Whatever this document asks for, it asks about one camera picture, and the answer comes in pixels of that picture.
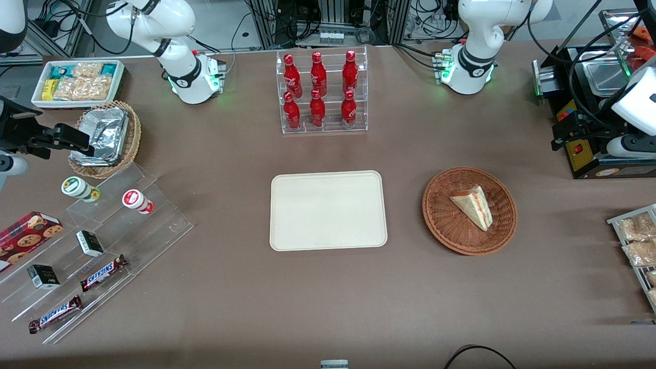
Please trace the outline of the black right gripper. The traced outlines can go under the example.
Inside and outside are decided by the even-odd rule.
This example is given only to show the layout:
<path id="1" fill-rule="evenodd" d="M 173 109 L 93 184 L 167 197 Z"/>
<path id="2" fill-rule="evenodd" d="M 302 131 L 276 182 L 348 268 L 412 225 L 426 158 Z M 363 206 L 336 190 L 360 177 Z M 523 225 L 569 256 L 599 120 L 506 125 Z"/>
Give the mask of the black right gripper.
<path id="1" fill-rule="evenodd" d="M 2 97 L 1 101 L 2 154 L 22 153 L 46 159 L 47 149 L 33 145 L 33 140 L 45 130 L 36 119 L 42 112 L 24 107 L 5 97 Z M 53 128 L 46 129 L 45 136 L 49 140 L 50 149 L 70 150 L 84 156 L 95 156 L 95 147 L 90 144 L 89 135 L 67 124 L 56 124 Z"/>

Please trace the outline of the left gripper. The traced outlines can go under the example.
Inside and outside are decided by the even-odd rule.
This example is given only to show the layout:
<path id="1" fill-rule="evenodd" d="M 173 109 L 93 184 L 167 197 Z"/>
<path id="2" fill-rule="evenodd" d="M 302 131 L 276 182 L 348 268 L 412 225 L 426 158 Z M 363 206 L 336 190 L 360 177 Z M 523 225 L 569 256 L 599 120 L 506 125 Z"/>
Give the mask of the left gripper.
<path id="1" fill-rule="evenodd" d="M 607 151 L 607 144 L 614 138 L 614 124 L 593 118 L 583 110 L 577 110 L 577 123 L 554 124 L 551 126 L 551 133 L 554 152 L 566 148 L 569 144 L 578 145 L 581 140 L 587 140 L 594 151 Z"/>

